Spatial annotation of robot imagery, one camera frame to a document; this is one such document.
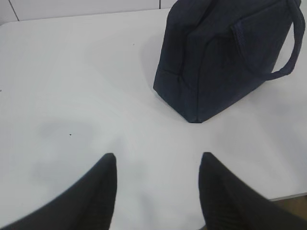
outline black fabric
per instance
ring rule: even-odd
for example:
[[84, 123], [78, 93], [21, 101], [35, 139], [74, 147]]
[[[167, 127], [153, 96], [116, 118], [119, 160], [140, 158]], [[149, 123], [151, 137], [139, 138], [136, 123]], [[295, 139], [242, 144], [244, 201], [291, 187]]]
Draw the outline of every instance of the black fabric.
[[[290, 74], [305, 31], [300, 0], [178, 0], [169, 12], [153, 88], [201, 123], [267, 80]], [[291, 23], [295, 45], [271, 73]]]
[[199, 190], [208, 230], [307, 229], [306, 221], [252, 190], [211, 153], [201, 161]]
[[116, 192], [116, 158], [109, 153], [63, 194], [2, 230], [108, 230]]

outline insulated lunch bag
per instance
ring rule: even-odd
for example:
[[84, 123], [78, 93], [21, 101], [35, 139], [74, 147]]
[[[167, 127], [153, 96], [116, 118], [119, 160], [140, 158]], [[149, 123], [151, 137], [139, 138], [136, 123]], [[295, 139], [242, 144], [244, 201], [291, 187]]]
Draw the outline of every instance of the insulated lunch bag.
[[[300, 0], [178, 0], [169, 12], [153, 88], [188, 122], [201, 123], [265, 81], [290, 74], [305, 31]], [[295, 44], [274, 65], [294, 25]]]

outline bag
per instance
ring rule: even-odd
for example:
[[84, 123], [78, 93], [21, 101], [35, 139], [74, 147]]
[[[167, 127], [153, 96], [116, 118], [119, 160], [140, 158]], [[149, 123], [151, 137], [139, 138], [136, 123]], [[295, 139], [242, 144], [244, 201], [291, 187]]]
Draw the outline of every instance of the bag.
[[[169, 12], [153, 88], [201, 123], [265, 81], [290, 74], [305, 31], [300, 0], [178, 0]], [[272, 73], [294, 23], [295, 45]]]

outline ribbed black fabric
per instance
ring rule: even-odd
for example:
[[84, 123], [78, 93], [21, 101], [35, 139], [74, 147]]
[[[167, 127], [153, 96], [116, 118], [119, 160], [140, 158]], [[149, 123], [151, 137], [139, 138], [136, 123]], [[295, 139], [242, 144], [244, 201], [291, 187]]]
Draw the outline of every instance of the ribbed black fabric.
[[259, 195], [211, 153], [199, 174], [201, 208], [208, 230], [307, 230], [307, 222]]
[[63, 194], [2, 230], [108, 230], [116, 191], [116, 158], [109, 153]]

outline bag strap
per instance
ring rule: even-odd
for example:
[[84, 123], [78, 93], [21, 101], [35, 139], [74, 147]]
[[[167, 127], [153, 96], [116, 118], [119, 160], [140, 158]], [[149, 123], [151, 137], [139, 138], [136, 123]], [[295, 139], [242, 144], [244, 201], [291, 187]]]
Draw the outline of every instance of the bag strap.
[[281, 78], [283, 76], [292, 73], [302, 47], [302, 41], [306, 27], [304, 16], [295, 0], [287, 0], [287, 3], [293, 20], [295, 44], [290, 59], [288, 60], [286, 65], [277, 72], [273, 73], [259, 72], [256, 70], [255, 67], [253, 67], [252, 64], [247, 63], [247, 58], [246, 58], [247, 55], [244, 46], [242, 24], [237, 23], [232, 28], [236, 36], [236, 39], [240, 41], [238, 42], [238, 49], [240, 52], [240, 56], [243, 60], [243, 63], [246, 65], [249, 71], [251, 71], [253, 74], [257, 75], [257, 77], [265, 81]]

